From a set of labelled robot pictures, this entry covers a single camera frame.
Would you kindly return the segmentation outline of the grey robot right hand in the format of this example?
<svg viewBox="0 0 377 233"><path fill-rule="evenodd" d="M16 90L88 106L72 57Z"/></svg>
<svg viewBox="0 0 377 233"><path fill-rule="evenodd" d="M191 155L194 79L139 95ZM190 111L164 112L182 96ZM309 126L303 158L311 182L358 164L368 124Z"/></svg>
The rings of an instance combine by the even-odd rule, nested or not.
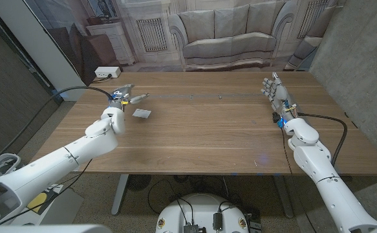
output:
<svg viewBox="0 0 377 233"><path fill-rule="evenodd" d="M295 104L290 103L288 91L276 72L272 73L271 79L265 78L262 84L261 92L268 98L275 112L282 115L291 113L296 108Z"/></svg>

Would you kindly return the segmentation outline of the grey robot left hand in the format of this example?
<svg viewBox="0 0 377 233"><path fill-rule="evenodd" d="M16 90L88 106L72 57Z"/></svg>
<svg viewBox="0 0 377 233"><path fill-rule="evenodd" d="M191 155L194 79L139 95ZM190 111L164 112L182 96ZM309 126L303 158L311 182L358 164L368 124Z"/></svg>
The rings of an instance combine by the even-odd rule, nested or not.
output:
<svg viewBox="0 0 377 233"><path fill-rule="evenodd" d="M137 104L143 99L149 97L149 93L142 94L139 96L131 96L131 90L135 85L133 83L126 84L122 87L116 88L111 96L112 100L109 101L108 107L116 107L124 111L124 108L128 104Z"/></svg>

